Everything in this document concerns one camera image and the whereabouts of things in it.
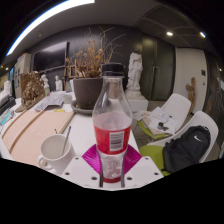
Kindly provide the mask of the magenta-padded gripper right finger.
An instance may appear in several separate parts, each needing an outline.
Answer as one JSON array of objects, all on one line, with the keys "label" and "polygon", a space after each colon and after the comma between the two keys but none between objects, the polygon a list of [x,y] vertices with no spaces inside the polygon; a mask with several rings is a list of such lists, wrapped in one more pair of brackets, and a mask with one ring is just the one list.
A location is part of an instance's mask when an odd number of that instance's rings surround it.
[{"label": "magenta-padded gripper right finger", "polygon": [[149,156],[141,156],[132,146],[128,146],[122,163],[122,188],[139,188],[162,177],[161,171]]}]

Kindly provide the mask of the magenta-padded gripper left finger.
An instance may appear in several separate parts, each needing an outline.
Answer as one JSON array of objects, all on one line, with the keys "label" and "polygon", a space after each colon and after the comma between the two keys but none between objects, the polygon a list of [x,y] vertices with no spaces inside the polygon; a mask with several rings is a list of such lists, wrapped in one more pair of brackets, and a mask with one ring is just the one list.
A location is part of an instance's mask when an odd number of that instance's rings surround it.
[{"label": "magenta-padded gripper left finger", "polygon": [[96,146],[91,146],[82,156],[75,156],[61,177],[82,187],[102,188],[103,173]]}]

